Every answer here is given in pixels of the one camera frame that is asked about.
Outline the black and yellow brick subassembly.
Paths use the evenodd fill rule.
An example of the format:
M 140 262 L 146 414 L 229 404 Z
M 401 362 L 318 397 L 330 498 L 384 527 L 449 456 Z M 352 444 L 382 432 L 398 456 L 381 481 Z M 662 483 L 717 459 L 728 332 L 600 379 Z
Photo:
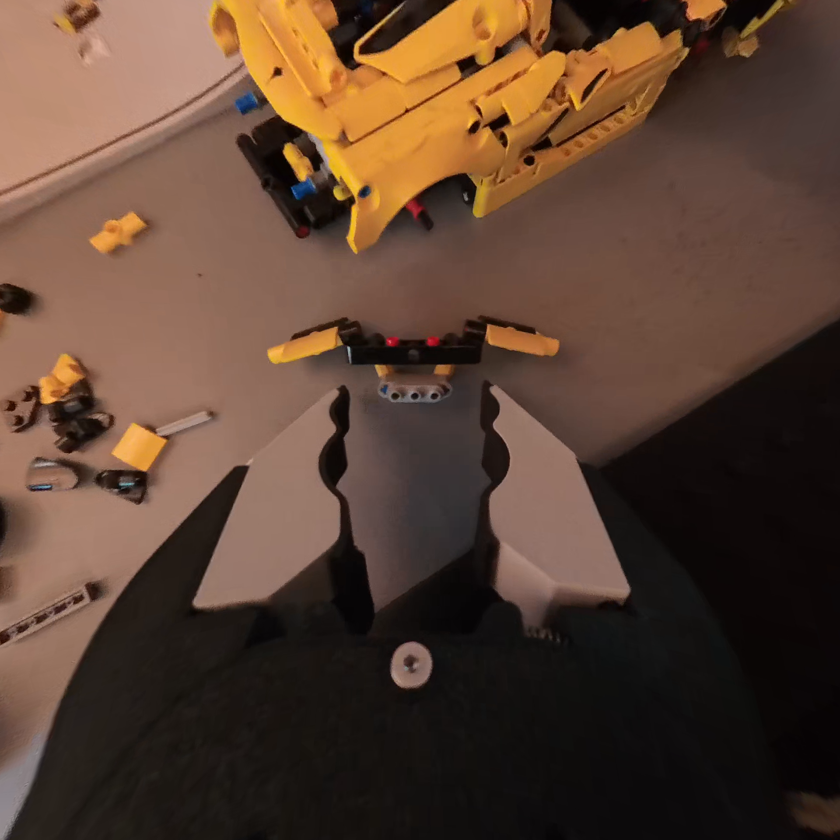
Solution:
M 344 318 L 339 321 L 338 336 L 351 365 L 458 366 L 480 362 L 488 326 L 483 320 L 467 320 L 461 333 L 400 339 L 366 333 L 359 322 Z

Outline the open instruction booklet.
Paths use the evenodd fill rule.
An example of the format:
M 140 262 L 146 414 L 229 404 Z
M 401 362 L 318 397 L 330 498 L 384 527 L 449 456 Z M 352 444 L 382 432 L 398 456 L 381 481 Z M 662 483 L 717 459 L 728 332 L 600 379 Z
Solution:
M 2 222 L 232 106 L 245 88 L 208 24 L 211 2 L 1 3 Z

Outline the yellow connector brick with hole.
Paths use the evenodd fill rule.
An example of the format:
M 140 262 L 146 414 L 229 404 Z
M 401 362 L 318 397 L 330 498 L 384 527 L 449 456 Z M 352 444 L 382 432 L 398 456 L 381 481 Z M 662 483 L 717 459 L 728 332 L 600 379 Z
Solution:
M 110 256 L 115 251 L 129 247 L 149 227 L 149 224 L 135 212 L 110 218 L 96 234 L 89 237 L 89 244 L 99 254 Z

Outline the yellow toy brick car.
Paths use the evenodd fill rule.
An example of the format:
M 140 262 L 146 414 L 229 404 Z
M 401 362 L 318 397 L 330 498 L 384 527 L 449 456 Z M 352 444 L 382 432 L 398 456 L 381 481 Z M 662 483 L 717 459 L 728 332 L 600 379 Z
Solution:
M 227 1 L 208 23 L 273 117 L 237 137 L 299 238 L 356 254 L 452 179 L 485 217 L 643 123 L 691 52 L 749 57 L 783 1 Z

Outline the loose black and yellow bricks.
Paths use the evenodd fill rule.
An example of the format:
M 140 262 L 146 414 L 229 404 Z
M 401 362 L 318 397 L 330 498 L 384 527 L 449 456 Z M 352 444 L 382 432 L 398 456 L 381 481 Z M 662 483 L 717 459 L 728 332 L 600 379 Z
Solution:
M 59 457 L 37 456 L 26 468 L 24 487 L 33 494 L 79 488 L 81 469 L 67 456 L 78 455 L 99 441 L 112 430 L 115 421 L 114 415 L 99 407 L 86 368 L 67 353 L 37 384 L 3 396 L 1 417 L 2 425 L 11 434 L 28 431 L 44 418 L 54 435 Z M 158 427 L 132 423 L 112 451 L 120 467 L 97 472 L 92 478 L 93 486 L 139 506 L 148 495 L 151 468 L 169 440 L 214 419 L 214 413 L 201 411 Z

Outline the small yellow connector brick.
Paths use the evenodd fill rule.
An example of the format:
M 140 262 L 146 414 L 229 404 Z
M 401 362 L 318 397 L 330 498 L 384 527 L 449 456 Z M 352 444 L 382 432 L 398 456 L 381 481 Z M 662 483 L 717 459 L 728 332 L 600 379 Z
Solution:
M 349 327 L 349 318 L 339 318 L 293 334 L 288 341 L 267 351 L 270 363 L 284 364 L 331 352 L 343 346 L 340 334 Z
M 553 357 L 559 352 L 560 342 L 535 328 L 487 316 L 480 316 L 478 323 L 489 346 L 539 357 Z

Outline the dark long beam brick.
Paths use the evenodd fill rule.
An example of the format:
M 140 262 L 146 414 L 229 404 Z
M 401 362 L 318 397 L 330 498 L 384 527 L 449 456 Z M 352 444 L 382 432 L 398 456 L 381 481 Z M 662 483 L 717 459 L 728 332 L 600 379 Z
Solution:
M 104 578 L 86 582 L 33 612 L 2 626 L 1 648 L 7 648 L 32 637 L 39 631 L 54 626 L 60 620 L 86 610 L 102 598 L 107 588 Z

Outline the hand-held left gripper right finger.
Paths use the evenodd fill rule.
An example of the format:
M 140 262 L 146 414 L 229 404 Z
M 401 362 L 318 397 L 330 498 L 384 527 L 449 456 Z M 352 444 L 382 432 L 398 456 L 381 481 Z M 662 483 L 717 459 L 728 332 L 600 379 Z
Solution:
M 623 606 L 631 586 L 574 452 L 498 385 L 482 385 L 487 487 L 476 578 L 546 628 L 565 607 Z

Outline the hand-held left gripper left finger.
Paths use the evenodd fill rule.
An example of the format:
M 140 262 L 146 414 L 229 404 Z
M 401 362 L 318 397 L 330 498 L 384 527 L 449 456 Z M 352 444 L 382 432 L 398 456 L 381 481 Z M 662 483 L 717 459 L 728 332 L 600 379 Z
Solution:
M 329 603 L 352 633 L 370 630 L 368 570 L 339 487 L 349 430 L 350 393 L 341 385 L 247 463 L 195 609 Z

